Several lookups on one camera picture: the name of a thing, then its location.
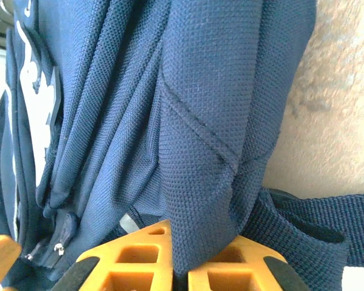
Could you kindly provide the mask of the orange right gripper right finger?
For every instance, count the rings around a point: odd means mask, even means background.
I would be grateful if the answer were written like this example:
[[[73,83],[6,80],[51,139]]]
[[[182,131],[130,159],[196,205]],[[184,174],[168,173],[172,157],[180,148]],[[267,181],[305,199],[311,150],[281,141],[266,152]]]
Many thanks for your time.
[[[188,273],[188,291],[311,291],[284,257],[243,236]]]

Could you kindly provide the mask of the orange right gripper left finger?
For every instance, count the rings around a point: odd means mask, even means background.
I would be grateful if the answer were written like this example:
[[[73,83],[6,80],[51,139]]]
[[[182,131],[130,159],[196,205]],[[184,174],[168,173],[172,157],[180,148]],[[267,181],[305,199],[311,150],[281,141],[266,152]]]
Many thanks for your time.
[[[172,291],[173,275],[164,220],[87,250],[51,291]]]

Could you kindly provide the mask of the navy blue backpack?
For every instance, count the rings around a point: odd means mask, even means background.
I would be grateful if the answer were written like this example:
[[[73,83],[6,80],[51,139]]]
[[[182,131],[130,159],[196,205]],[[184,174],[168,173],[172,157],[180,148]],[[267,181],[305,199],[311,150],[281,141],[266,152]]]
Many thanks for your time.
[[[364,194],[262,186],[316,0],[13,0],[0,100],[0,285],[51,291],[85,252],[168,219],[172,282],[237,236],[312,291],[364,267]]]

